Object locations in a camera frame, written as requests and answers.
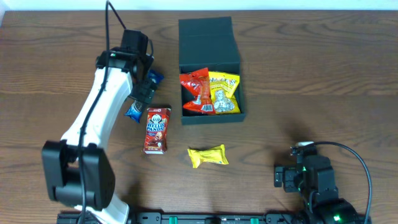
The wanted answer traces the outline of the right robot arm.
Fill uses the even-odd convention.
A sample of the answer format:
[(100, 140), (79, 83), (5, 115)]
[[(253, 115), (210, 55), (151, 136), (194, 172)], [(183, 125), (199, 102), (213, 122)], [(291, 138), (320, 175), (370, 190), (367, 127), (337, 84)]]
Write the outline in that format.
[(335, 171), (325, 156), (301, 156), (292, 166), (274, 167), (274, 186), (285, 192), (297, 192), (304, 209), (296, 215), (278, 214), (275, 223), (360, 224), (364, 217), (345, 199), (339, 197)]

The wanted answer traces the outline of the red Hello Panda box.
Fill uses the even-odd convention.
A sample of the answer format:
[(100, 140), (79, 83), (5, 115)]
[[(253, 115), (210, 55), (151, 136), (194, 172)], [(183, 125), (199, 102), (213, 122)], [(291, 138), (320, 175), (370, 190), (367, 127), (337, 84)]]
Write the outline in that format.
[(143, 152), (146, 154), (165, 154), (171, 108), (151, 107), (147, 111), (146, 138)]

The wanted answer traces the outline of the yellow seed snack bag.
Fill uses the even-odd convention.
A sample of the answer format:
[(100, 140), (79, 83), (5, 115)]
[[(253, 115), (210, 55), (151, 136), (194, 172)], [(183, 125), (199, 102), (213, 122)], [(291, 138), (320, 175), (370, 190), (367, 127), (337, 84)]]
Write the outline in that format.
[(240, 76), (225, 72), (209, 72), (210, 95), (216, 114), (240, 113), (234, 93)]

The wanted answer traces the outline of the blue Oreo cookie pack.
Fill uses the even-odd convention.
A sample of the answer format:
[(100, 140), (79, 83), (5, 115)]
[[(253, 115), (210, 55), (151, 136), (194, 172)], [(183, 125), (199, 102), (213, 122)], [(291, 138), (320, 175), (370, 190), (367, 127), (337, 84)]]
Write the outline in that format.
[(152, 102), (154, 93), (163, 79), (163, 74), (156, 72), (155, 70), (149, 70), (145, 79), (136, 85), (136, 89), (133, 91), (133, 96), (130, 96), (134, 99), (134, 102), (124, 115), (130, 117), (135, 122), (140, 123), (144, 110)]

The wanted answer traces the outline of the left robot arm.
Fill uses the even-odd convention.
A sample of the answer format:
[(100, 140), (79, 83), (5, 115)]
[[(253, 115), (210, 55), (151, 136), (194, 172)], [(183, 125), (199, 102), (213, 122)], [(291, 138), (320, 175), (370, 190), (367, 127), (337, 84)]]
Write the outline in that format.
[(113, 48), (96, 61), (93, 86), (71, 127), (47, 141), (42, 162), (49, 199), (79, 210), (72, 223), (127, 223), (129, 205), (114, 192), (115, 175), (106, 156), (119, 110), (145, 78), (153, 54)]

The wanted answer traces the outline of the red snack bag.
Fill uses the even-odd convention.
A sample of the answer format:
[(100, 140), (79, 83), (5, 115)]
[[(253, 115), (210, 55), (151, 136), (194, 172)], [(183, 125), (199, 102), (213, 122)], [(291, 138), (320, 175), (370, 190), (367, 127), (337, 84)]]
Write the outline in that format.
[(179, 75), (180, 84), (195, 98), (183, 105), (183, 108), (201, 114), (215, 114), (210, 96), (210, 78), (208, 68)]

